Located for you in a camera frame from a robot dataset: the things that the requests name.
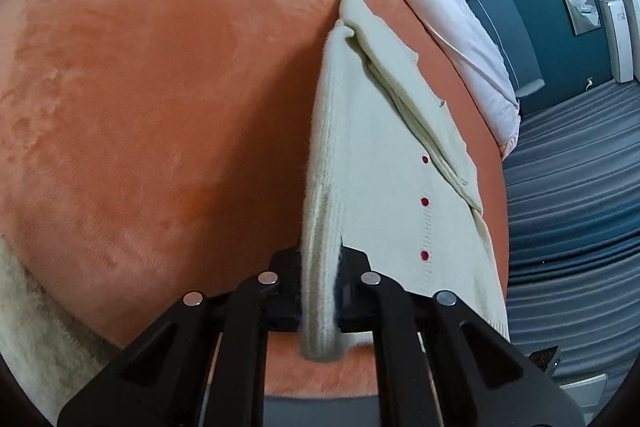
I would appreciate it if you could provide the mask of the orange plush bed blanket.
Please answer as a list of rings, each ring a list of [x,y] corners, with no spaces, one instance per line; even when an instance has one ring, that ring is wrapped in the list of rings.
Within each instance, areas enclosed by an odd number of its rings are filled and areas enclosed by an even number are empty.
[[[126,346],[187,291],[302,249],[314,101],[342,0],[1,0],[1,232],[72,317]],[[363,0],[418,57],[477,170],[497,269],[503,156],[405,0]],[[270,395],[375,391],[366,334],[269,340]]]

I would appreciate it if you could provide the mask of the cream fleece under blanket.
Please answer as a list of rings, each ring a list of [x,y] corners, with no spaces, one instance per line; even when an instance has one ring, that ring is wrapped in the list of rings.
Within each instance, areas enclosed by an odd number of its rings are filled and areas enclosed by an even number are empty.
[[[120,350],[66,312],[1,242],[1,355],[55,425],[64,405]]]

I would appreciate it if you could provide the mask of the cream knit cardigan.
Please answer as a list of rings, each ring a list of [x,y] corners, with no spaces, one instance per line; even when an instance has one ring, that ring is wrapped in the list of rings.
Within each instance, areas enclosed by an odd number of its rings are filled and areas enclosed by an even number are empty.
[[[337,361],[364,341],[337,325],[343,247],[406,291],[452,291],[508,332],[474,161],[416,54],[363,0],[341,1],[314,101],[300,326],[311,361]]]

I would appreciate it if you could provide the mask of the pale pink duvet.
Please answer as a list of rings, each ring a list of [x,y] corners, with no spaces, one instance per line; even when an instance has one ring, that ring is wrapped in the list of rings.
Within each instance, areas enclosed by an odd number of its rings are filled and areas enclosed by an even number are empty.
[[[465,0],[405,0],[448,56],[503,157],[518,144],[521,117],[506,65]]]

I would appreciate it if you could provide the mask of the white wall air conditioner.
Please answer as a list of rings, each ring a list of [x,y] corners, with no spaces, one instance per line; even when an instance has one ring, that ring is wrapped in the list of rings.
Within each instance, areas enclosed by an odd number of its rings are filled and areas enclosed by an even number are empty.
[[[634,80],[634,58],[628,18],[623,0],[599,0],[608,42],[612,77],[618,83]]]

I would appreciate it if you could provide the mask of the grey blue curtain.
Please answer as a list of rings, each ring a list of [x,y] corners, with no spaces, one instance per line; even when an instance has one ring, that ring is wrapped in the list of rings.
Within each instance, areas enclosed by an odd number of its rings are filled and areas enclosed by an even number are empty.
[[[503,172],[512,343],[559,347],[561,381],[618,385],[639,352],[638,82],[526,117]]]

